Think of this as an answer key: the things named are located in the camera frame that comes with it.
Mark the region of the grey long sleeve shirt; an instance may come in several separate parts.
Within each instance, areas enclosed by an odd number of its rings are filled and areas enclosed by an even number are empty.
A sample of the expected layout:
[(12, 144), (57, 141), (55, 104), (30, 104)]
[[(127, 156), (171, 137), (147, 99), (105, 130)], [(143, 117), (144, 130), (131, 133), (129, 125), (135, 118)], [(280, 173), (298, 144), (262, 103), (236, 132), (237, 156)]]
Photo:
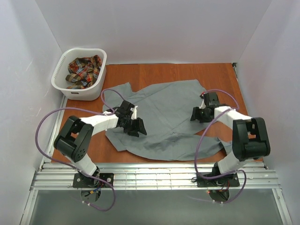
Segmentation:
[(137, 106), (147, 135), (129, 136), (122, 128), (109, 129), (106, 137), (117, 149), (152, 160), (191, 161), (207, 123), (191, 121), (192, 110), (204, 91), (198, 80), (159, 83), (133, 92), (130, 83), (105, 91), (105, 102), (119, 106), (123, 100)]

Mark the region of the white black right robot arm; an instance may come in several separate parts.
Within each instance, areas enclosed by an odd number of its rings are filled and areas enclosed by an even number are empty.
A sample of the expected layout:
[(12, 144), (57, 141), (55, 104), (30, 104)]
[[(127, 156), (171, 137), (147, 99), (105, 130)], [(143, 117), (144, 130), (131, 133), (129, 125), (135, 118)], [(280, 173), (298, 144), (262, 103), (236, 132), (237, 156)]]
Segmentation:
[(197, 172), (204, 180), (229, 179), (249, 159), (258, 159), (270, 154), (270, 143), (263, 118), (243, 115), (218, 99), (217, 89), (203, 92), (201, 106), (194, 107), (191, 120), (207, 122), (210, 126), (219, 121), (232, 129), (232, 151), (216, 162), (212, 172), (206, 175)]

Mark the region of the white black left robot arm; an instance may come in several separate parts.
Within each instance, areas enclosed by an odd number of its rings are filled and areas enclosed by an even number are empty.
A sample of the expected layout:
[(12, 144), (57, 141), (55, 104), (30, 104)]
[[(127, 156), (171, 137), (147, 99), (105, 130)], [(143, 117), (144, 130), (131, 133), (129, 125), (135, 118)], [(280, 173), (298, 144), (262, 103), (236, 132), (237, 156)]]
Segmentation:
[(85, 176), (94, 176), (97, 166), (88, 156), (92, 136), (113, 128), (122, 128), (129, 136), (146, 135), (143, 120), (137, 117), (137, 107), (124, 100), (120, 106), (100, 114), (78, 118), (70, 116), (54, 141), (54, 148), (68, 158)]

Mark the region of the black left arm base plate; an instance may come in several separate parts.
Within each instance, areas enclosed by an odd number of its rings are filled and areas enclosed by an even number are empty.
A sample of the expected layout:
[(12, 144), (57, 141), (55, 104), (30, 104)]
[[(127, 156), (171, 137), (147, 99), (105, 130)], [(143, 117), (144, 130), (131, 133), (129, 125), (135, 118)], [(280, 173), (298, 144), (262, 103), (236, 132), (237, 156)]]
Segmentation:
[[(100, 173), (99, 178), (105, 180), (106, 182), (110, 183), (110, 185), (113, 186), (113, 181), (114, 181), (113, 173)], [(76, 173), (74, 175), (72, 187), (73, 188), (98, 188), (98, 187), (108, 188), (109, 185), (102, 181), (98, 181), (93, 178), (86, 177), (81, 173)]]

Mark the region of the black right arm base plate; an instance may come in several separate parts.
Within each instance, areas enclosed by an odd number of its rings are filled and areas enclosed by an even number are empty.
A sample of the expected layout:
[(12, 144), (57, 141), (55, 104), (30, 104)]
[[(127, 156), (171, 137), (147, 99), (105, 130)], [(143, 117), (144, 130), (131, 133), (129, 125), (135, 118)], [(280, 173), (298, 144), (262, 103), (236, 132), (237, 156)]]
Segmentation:
[(197, 176), (195, 179), (197, 187), (210, 188), (210, 187), (239, 187), (240, 182), (236, 173), (225, 175), (221, 178), (207, 179)]

